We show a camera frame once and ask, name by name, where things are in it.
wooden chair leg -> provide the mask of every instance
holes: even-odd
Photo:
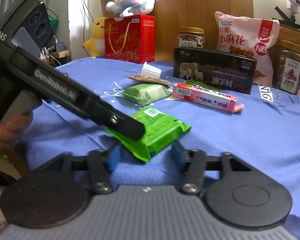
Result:
[[[21,176],[25,176],[30,172],[29,168],[20,160],[13,150],[8,151],[6,155],[9,162],[16,168],[17,172],[19,172]]]

pink bag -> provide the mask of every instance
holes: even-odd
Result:
[[[235,17],[221,12],[214,15],[219,26],[217,50],[256,59],[253,82],[271,87],[273,68],[267,50],[277,40],[279,21]]]

barcode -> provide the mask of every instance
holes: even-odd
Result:
[[[184,96],[191,96],[191,90],[178,88],[177,93]]]
[[[146,111],[144,111],[144,113],[146,113],[147,115],[149,115],[151,117],[155,117],[158,114],[162,114],[160,111],[158,111],[157,109],[154,109],[154,108],[149,108]]]

human hand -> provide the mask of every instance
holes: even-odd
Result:
[[[31,124],[32,119],[32,112],[29,112],[14,116],[6,124],[0,124],[0,155],[5,154],[15,145]]]

rope handle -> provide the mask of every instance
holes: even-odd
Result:
[[[128,31],[129,31],[130,24],[131,24],[131,22],[128,23],[128,26],[127,26],[127,29],[126,29],[126,33],[124,34],[124,40],[123,40],[122,47],[121,47],[121,49],[119,49],[118,51],[115,51],[114,48],[112,47],[111,38],[110,38],[111,24],[109,25],[109,36],[108,36],[108,38],[109,38],[109,43],[110,43],[110,47],[111,47],[112,51],[113,51],[115,54],[120,54],[120,53],[122,52],[124,46],[126,45],[127,35],[128,35]]]

